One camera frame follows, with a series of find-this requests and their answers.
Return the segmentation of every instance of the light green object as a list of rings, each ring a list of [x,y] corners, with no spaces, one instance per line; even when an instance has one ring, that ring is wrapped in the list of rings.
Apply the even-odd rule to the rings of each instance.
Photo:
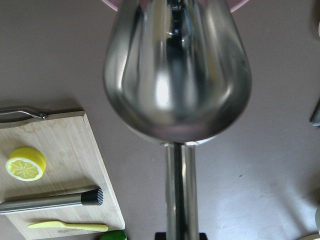
[[[78,224],[78,223],[64,223],[62,221],[44,221],[28,226],[30,229],[37,228],[65,228],[65,229],[81,229],[96,232],[108,231],[108,226],[104,224]]]
[[[100,240],[127,240],[127,235],[124,230],[108,231],[101,236]]]

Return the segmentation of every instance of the lemon half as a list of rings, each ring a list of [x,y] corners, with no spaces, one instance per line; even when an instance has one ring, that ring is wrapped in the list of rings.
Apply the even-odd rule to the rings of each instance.
[[[31,147],[17,148],[5,163],[7,172],[21,181],[34,181],[42,177],[46,169],[45,156]]]

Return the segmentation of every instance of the yellow knife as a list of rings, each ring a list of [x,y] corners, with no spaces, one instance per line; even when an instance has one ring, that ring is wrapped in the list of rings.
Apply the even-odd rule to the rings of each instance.
[[[82,224],[82,223],[65,223],[62,221],[44,221],[36,224],[28,225],[30,229],[37,228],[65,228],[65,229],[81,229],[96,232],[108,231],[108,226],[105,224]]]

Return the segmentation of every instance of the metal handle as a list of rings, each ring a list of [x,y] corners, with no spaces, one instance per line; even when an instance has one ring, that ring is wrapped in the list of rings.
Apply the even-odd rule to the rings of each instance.
[[[199,240],[195,146],[167,143],[167,240]]]
[[[39,113],[33,110],[28,110],[28,109],[9,109],[9,110],[0,110],[0,116],[1,115],[8,115],[8,114],[17,114],[17,113],[21,113],[21,114],[26,114],[29,115],[32,118],[35,119],[39,119],[39,120],[44,120],[47,118],[47,114],[45,113]]]

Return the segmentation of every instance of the cut lemon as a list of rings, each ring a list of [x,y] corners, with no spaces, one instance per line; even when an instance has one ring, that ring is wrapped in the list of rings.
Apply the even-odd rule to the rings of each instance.
[[[17,148],[5,163],[5,169],[21,181],[34,181],[42,177],[46,169],[45,156],[31,147]]]

